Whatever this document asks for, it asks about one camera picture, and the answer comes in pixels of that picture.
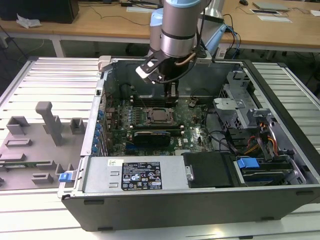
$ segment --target laptop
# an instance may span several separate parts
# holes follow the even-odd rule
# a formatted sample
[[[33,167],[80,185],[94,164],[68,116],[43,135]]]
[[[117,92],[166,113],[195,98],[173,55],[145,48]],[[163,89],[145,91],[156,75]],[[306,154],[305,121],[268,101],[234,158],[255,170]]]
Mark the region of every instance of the laptop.
[[[269,2],[253,2],[258,9],[262,10],[276,10],[276,11],[284,11],[287,12],[290,9],[277,3],[269,3]]]

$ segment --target open computer chassis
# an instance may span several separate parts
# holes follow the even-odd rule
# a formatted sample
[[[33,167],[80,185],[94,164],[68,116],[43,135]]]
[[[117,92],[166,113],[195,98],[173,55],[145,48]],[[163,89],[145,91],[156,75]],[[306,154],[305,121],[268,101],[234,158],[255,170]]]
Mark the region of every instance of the open computer chassis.
[[[277,220],[319,197],[319,153],[250,61],[202,61],[170,106],[140,61],[104,62],[73,191],[61,183],[83,229]]]

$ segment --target power supply label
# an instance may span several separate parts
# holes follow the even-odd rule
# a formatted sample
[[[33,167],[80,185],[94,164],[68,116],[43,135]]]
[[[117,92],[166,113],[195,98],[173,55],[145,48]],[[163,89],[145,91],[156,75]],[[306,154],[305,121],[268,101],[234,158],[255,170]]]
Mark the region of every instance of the power supply label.
[[[160,162],[124,162],[121,188],[124,191],[162,189]]]

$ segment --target motherboard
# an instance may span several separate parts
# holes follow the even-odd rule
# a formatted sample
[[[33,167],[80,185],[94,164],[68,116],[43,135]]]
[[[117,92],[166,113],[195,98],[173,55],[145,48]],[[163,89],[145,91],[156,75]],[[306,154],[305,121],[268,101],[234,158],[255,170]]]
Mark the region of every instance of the motherboard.
[[[129,100],[108,100],[96,156],[173,156],[187,152],[212,152],[205,132],[207,105],[189,106],[179,99],[175,107],[135,106]]]

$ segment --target white paper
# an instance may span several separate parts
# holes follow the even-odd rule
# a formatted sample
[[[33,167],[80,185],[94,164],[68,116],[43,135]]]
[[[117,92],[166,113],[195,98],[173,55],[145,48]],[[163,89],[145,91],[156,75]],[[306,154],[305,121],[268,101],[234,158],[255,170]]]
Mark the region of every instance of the white paper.
[[[316,16],[316,17],[319,17],[319,16],[320,16],[320,11],[310,10],[310,13],[311,13],[313,16]]]
[[[292,23],[290,19],[286,17],[277,17],[277,16],[257,16],[262,21],[270,21],[270,22],[282,22],[282,23]]]
[[[40,23],[40,21],[38,19],[27,19],[24,18],[22,16],[19,16],[18,14],[16,14],[18,19],[16,21],[17,24],[20,24],[22,27],[28,29],[28,28],[32,28],[32,27],[40,27],[42,26],[42,24]]]
[[[108,166],[109,167],[120,167],[124,163],[124,159],[108,159]]]

